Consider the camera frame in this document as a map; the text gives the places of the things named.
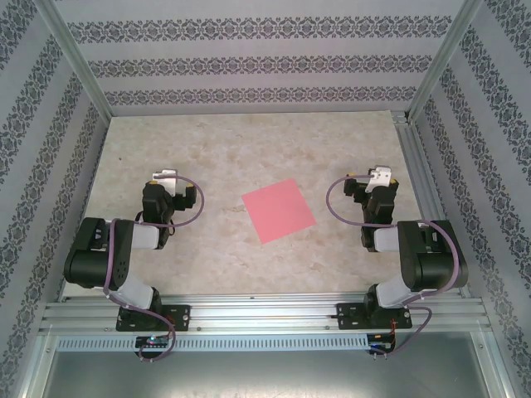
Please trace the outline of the pink square paper sheet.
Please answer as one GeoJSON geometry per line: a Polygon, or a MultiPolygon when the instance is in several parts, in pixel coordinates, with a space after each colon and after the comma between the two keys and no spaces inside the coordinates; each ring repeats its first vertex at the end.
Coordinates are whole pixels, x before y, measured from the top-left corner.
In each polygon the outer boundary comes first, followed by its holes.
{"type": "Polygon", "coordinates": [[[242,200],[261,244],[316,224],[314,215],[294,179],[246,193],[242,200]]]}

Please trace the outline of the grey metal base panel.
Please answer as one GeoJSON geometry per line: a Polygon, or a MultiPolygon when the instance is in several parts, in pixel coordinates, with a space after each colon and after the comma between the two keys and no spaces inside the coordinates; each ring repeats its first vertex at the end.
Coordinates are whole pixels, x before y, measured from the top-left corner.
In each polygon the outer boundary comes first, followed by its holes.
{"type": "Polygon", "coordinates": [[[142,363],[127,339],[42,337],[22,398],[515,398],[487,332],[426,332],[374,358],[319,341],[310,350],[188,349],[142,363]]]}

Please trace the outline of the aluminium side rail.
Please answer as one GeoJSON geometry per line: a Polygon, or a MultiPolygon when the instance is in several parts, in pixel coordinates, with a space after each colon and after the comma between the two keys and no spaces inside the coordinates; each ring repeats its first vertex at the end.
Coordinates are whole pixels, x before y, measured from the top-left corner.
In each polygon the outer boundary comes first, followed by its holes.
{"type": "Polygon", "coordinates": [[[397,278],[404,303],[461,289],[468,282],[468,265],[451,223],[443,214],[420,139],[403,112],[392,121],[406,162],[420,216],[397,223],[401,275],[397,278]]]}

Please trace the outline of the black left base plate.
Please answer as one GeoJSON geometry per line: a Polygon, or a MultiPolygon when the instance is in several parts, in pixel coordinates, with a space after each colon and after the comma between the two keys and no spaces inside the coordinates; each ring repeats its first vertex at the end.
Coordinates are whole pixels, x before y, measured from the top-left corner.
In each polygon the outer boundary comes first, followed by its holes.
{"type": "MultiPolygon", "coordinates": [[[[191,307],[163,305],[159,315],[167,319],[176,332],[186,332],[191,317],[191,307]]],[[[115,329],[118,332],[168,332],[168,325],[151,315],[120,308],[115,329]]]]}

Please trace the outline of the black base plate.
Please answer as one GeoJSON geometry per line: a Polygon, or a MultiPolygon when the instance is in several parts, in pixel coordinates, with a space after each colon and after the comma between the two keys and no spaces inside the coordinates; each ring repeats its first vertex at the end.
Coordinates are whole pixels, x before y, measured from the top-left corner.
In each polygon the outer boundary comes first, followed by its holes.
{"type": "MultiPolygon", "coordinates": [[[[191,317],[191,307],[163,305],[159,315],[167,319],[176,332],[186,332],[191,317]]],[[[118,332],[168,332],[168,325],[151,315],[120,308],[115,329],[118,332]]]]}
{"type": "Polygon", "coordinates": [[[410,313],[404,308],[380,308],[368,310],[362,303],[338,303],[336,315],[340,330],[412,328],[410,313]]]}

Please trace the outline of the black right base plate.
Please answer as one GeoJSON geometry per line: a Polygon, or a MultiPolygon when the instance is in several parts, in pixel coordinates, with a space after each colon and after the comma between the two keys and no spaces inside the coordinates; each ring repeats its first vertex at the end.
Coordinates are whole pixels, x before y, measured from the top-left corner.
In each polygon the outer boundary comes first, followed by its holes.
{"type": "Polygon", "coordinates": [[[338,303],[336,315],[340,330],[412,328],[410,313],[404,308],[380,308],[368,310],[362,303],[338,303]]]}

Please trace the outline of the aluminium mounting rail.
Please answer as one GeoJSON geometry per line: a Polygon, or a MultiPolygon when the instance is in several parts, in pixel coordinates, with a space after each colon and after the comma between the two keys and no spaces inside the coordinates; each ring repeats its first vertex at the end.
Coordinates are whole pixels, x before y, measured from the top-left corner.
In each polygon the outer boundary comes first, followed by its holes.
{"type": "MultiPolygon", "coordinates": [[[[164,295],[164,303],[188,305],[191,334],[306,334],[339,330],[338,303],[363,301],[362,294],[236,294],[164,295]]],[[[491,321],[480,298],[460,291],[418,303],[433,312],[428,332],[489,331],[491,321]]],[[[67,298],[45,307],[38,326],[41,335],[114,335],[118,306],[104,296],[67,298]]]]}

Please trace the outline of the aluminium frame post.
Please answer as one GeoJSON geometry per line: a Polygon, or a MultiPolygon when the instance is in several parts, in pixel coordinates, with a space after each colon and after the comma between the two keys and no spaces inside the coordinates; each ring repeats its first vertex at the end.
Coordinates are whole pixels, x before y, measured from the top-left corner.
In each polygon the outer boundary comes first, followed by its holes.
{"type": "Polygon", "coordinates": [[[450,62],[459,42],[468,26],[471,24],[476,13],[484,0],[464,0],[461,4],[460,10],[455,15],[455,19],[435,54],[431,65],[429,66],[426,75],[415,93],[410,107],[407,110],[407,121],[411,124],[414,122],[422,112],[422,109],[427,102],[431,92],[434,90],[437,81],[442,75],[446,65],[450,62]]]}
{"type": "Polygon", "coordinates": [[[88,61],[82,54],[82,51],[70,28],[59,13],[54,0],[32,0],[38,12],[41,14],[52,35],[59,44],[64,56],[71,65],[72,70],[76,73],[81,84],[90,97],[91,102],[99,112],[100,117],[104,120],[107,127],[114,117],[113,110],[105,97],[94,73],[92,72],[88,61]]]}

